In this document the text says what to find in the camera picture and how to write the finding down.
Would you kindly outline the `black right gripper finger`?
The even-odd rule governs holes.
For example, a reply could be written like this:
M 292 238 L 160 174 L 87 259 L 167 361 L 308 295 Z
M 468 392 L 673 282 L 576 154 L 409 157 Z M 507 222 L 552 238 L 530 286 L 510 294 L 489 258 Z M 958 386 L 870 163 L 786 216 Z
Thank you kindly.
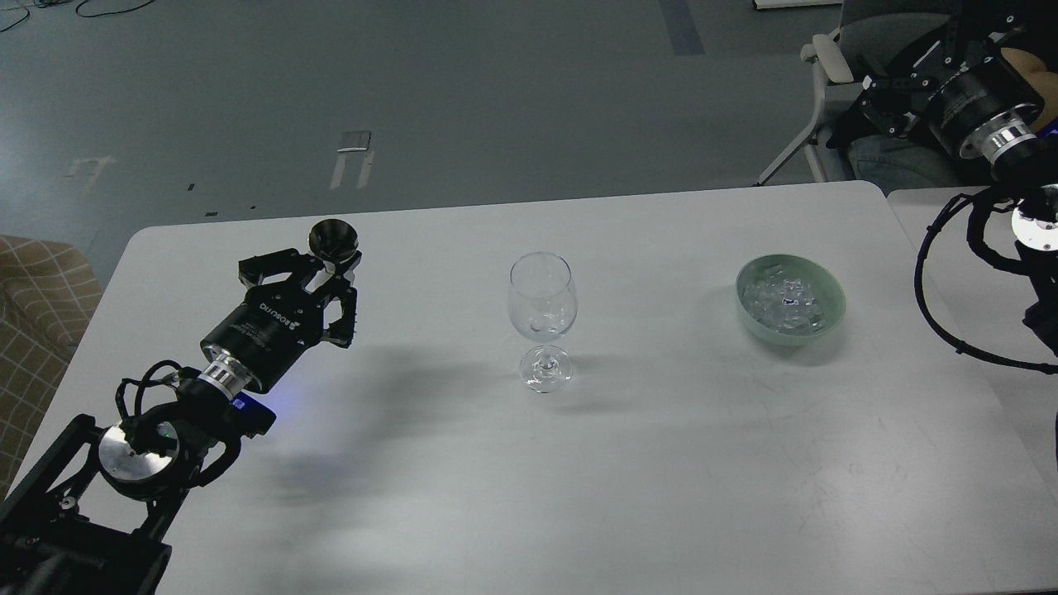
M 907 138 L 922 123 L 931 88 L 868 89 L 856 106 L 869 124 L 889 138 Z
M 1005 15 L 992 12 L 896 12 L 877 17 L 859 53 L 867 92 L 933 92 L 993 55 Z

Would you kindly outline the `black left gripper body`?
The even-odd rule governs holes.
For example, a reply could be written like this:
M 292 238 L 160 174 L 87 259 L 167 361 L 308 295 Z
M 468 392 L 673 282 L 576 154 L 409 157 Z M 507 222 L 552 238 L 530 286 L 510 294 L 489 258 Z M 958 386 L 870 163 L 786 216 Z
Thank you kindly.
M 298 285 L 248 289 L 233 312 L 200 343 L 211 360 L 230 355 L 247 369 L 245 389 L 267 394 L 322 338 L 325 306 Z

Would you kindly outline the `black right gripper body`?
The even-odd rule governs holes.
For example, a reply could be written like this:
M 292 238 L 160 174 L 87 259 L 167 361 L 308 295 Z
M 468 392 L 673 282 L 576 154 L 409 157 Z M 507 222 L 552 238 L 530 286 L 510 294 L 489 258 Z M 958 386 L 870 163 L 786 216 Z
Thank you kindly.
M 959 159 L 1006 166 L 1027 154 L 1041 97 L 997 50 L 931 92 L 923 120 L 942 147 Z

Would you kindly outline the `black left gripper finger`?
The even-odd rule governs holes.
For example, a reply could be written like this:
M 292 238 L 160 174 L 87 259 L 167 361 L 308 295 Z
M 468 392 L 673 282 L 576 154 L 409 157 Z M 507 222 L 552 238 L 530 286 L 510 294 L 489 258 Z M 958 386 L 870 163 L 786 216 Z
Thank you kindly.
M 264 285 L 264 280 L 287 274 L 284 282 L 306 287 L 322 271 L 322 262 L 294 248 L 261 254 L 238 263 L 238 280 L 247 288 Z
M 340 348 L 348 348 L 354 342 L 355 308 L 358 307 L 358 290 L 355 290 L 355 267 L 362 256 L 351 256 L 344 262 L 324 262 L 322 273 L 324 278 L 310 292 L 315 305 L 324 312 L 332 302 L 338 302 L 340 315 L 330 321 L 322 331 L 321 341 L 332 343 Z

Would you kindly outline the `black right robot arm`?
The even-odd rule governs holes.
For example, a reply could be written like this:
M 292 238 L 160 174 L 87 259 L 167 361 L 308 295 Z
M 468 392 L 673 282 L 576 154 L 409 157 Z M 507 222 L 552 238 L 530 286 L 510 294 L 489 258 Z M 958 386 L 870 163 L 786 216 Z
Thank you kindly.
M 1053 363 L 1015 360 L 942 327 L 923 295 L 923 269 L 945 226 L 966 212 L 965 241 L 989 267 L 1027 280 L 1035 302 L 1023 325 L 1056 349 L 1056 38 L 1041 12 L 1001 2 L 895 12 L 840 46 L 862 92 L 846 140 L 920 140 L 955 162 L 974 162 L 991 184 L 957 193 L 926 230 L 914 292 L 929 326 L 957 353 L 1003 368 L 1055 375 Z

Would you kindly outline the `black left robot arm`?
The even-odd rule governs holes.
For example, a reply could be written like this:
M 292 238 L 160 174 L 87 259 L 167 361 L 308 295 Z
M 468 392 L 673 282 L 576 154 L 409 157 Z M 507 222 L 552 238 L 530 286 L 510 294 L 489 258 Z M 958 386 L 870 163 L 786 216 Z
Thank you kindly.
M 243 259 L 245 296 L 202 340 L 116 391 L 120 419 L 72 419 L 2 504 L 4 594 L 152 594 L 186 497 L 221 477 L 274 412 L 257 400 L 309 348 L 355 333 L 355 247 Z

